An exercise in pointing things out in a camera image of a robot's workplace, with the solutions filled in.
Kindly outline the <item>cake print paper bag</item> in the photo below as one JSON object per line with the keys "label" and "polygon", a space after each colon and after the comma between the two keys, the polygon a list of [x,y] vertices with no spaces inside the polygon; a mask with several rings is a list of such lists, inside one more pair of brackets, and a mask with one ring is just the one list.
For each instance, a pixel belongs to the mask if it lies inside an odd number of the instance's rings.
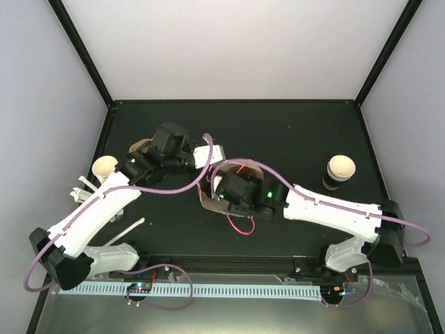
{"label": "cake print paper bag", "polygon": [[[221,175],[222,180],[214,191],[216,175]],[[257,164],[246,159],[230,159],[209,168],[197,184],[197,193],[203,208],[222,214],[237,233],[249,236],[256,228],[254,215],[259,212],[257,203],[263,184],[264,173]],[[234,217],[250,220],[251,228],[240,229],[233,222]]]}

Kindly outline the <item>brown cardboard cup carrier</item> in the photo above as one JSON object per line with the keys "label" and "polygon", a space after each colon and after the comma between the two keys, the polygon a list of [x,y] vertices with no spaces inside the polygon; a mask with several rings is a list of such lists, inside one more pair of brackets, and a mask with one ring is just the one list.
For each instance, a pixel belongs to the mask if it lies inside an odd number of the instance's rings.
{"label": "brown cardboard cup carrier", "polygon": [[129,153],[132,153],[134,151],[139,151],[145,154],[149,147],[151,146],[152,140],[150,138],[142,139],[134,144],[132,144],[129,148]]}

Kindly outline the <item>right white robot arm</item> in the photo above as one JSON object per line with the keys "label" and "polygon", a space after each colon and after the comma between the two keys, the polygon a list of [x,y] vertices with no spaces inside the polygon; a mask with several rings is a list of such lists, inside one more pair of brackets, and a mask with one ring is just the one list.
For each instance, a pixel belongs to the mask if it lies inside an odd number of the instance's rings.
{"label": "right white robot arm", "polygon": [[213,198],[228,203],[232,216],[306,221],[340,230],[351,237],[324,246],[318,262],[302,270],[304,278],[334,281],[365,263],[398,268],[403,264],[405,229],[394,223],[401,215],[397,203],[365,205],[330,198],[294,185],[289,189],[274,177],[225,173],[211,181]]}

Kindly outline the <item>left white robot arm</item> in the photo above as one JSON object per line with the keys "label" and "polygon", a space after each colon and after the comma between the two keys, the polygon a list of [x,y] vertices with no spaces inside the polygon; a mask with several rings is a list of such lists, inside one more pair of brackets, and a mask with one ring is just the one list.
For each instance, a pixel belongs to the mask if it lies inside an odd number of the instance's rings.
{"label": "left white robot arm", "polygon": [[113,241],[90,246],[90,241],[143,193],[176,195],[199,183],[212,159],[224,158],[210,134],[204,134],[203,139],[207,144],[195,147],[183,127],[165,122],[153,137],[134,143],[121,160],[98,158],[92,171],[100,187],[62,221],[48,230],[36,228],[30,234],[35,258],[24,276],[24,289],[36,291],[29,285],[29,278],[37,264],[63,290],[101,273],[131,273],[141,257],[135,246]]}

